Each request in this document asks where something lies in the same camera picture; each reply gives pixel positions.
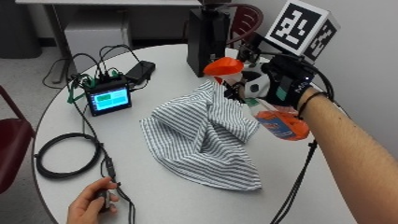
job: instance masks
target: cable connector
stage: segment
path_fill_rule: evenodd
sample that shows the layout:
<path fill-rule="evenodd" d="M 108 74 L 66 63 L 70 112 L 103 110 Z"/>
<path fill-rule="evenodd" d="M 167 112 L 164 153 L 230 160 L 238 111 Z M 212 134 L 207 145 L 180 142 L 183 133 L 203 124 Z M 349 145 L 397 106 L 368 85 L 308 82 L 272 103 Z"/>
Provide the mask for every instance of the cable connector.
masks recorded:
<path fill-rule="evenodd" d="M 114 179 L 116 176 L 116 173 L 115 173 L 115 166 L 114 166 L 114 161 L 112 161 L 111 157 L 106 157 L 104 165 L 107 167 L 108 174 L 110 174 L 111 178 Z"/>

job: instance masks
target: black strap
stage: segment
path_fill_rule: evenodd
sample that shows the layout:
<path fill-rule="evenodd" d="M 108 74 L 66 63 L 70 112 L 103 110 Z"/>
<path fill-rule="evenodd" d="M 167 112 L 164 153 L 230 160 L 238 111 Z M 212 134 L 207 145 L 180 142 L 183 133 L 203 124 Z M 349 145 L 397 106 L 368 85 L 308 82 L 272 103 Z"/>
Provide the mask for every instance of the black strap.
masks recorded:
<path fill-rule="evenodd" d="M 324 91 L 320 91 L 320 92 L 316 92 L 311 97 L 309 97 L 309 99 L 307 100 L 307 102 L 303 104 L 303 106 L 300 107 L 300 109 L 299 109 L 299 119 L 303 119 L 301 118 L 301 114 L 303 114 L 303 112 L 304 112 L 304 110 L 305 110 L 305 108 L 307 108 L 307 106 L 308 106 L 308 103 L 309 103 L 309 101 L 316 97 L 316 96 L 319 96 L 319 95 L 325 95 L 327 97 L 328 97 L 328 94 L 324 92 Z"/>

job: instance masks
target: gray and white striped fabric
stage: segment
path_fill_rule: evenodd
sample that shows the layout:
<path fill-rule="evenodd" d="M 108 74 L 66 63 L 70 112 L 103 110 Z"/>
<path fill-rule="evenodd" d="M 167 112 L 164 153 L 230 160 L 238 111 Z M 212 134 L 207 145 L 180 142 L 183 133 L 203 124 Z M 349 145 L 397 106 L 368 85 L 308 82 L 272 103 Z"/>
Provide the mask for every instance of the gray and white striped fabric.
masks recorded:
<path fill-rule="evenodd" d="M 176 175 L 222 189 L 261 188 L 243 144 L 259 123 L 244 118 L 242 104 L 224 98 L 224 87 L 207 81 L 195 92 L 163 104 L 142 120 L 155 159 Z"/>

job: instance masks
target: chair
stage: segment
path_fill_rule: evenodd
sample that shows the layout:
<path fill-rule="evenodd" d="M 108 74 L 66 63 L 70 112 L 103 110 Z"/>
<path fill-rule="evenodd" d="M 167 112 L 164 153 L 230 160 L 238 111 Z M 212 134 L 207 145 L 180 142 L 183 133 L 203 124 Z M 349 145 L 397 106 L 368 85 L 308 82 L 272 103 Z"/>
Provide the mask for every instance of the chair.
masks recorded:
<path fill-rule="evenodd" d="M 3 193 L 17 177 L 35 131 L 2 85 L 0 95 L 18 117 L 18 119 L 0 119 L 0 193 Z"/>
<path fill-rule="evenodd" d="M 230 40 L 227 41 L 227 45 L 231 48 L 235 47 L 235 43 L 239 41 L 248 40 L 250 36 L 260 27 L 264 15 L 256 6 L 248 4 L 227 4 L 228 8 L 238 8 L 236 16 L 234 18 L 234 23 L 230 30 Z M 183 39 L 187 39 L 187 30 L 188 30 L 188 21 L 184 23 L 183 29 Z"/>

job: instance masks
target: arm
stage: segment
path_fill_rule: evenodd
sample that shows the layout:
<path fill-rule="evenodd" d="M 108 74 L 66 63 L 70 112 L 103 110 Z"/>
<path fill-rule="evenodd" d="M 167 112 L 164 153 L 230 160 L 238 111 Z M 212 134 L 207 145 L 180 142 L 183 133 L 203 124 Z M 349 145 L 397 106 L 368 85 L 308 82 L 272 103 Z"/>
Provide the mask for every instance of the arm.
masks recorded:
<path fill-rule="evenodd" d="M 309 88 L 299 108 L 316 93 Z M 324 96 L 305 108 L 337 186 L 359 223 L 398 223 L 398 164 L 387 149 Z"/>

